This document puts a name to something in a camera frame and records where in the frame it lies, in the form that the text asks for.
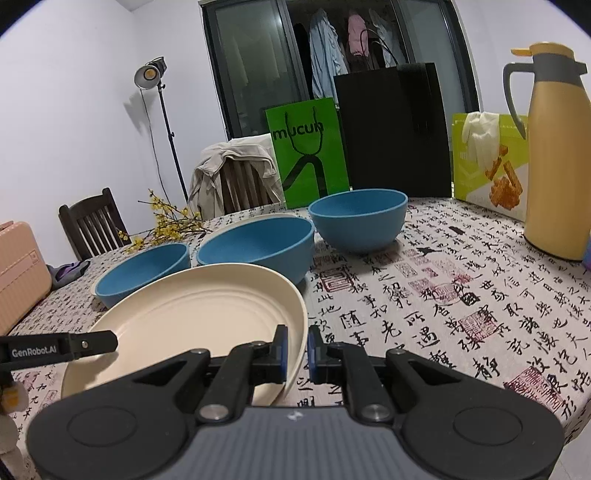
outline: table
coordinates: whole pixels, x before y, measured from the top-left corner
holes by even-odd
[[[208,227],[282,210],[279,204],[245,210]],[[307,217],[305,209],[293,213]],[[554,412],[569,442],[591,416],[591,273],[536,250],[522,230],[517,220],[458,200],[416,199],[385,251],[341,254],[316,233],[314,263],[298,286],[309,324],[326,342],[356,343],[380,356],[405,348],[511,388]],[[202,240],[189,242],[194,263]],[[82,278],[49,295],[12,333],[87,331],[106,311],[90,285],[126,255],[117,250],[92,259]],[[311,384],[306,368],[304,358],[286,404],[342,402],[339,388]],[[31,418],[59,399],[65,369],[15,373],[30,397],[27,411],[13,415],[22,450]],[[37,478],[27,462],[26,478]]]

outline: white wall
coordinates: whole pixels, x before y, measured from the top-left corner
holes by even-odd
[[[31,224],[47,263],[75,256],[57,211],[110,187],[131,232],[152,214],[150,151],[128,115],[134,17],[115,0],[45,0],[0,38],[0,222]]]
[[[227,140],[220,103],[213,80],[197,0],[154,0],[134,10],[140,61],[144,64],[164,56],[164,102],[185,185],[202,149]],[[152,122],[154,143],[164,186],[171,202],[184,203],[156,88],[144,92]],[[149,137],[144,130],[144,138]]]
[[[516,57],[514,47],[529,47],[539,41],[562,43],[574,50],[578,61],[591,70],[591,38],[566,14],[547,0],[454,0],[472,54],[479,86],[480,108],[509,113],[503,93],[503,67]],[[591,93],[591,74],[582,77]],[[534,76],[514,73],[511,91],[517,112],[527,115]]]

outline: pink suitcase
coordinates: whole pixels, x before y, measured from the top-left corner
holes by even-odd
[[[0,224],[0,335],[50,290],[51,275],[31,227],[25,222]]]

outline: blue bowl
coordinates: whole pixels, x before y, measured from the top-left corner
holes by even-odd
[[[335,193],[311,203],[318,233],[337,250],[366,254],[392,243],[402,230],[408,197],[398,190]]]
[[[96,296],[111,308],[141,287],[190,267],[187,245],[160,245],[128,258],[108,272],[96,286]]]
[[[206,241],[197,252],[201,265],[253,263],[293,284],[304,278],[314,255],[314,225],[296,216],[267,217],[232,228]]]

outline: pink shirt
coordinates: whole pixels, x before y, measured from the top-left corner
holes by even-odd
[[[368,33],[364,30],[365,20],[358,14],[350,15],[349,49],[353,55],[365,55],[366,57],[369,57]]]

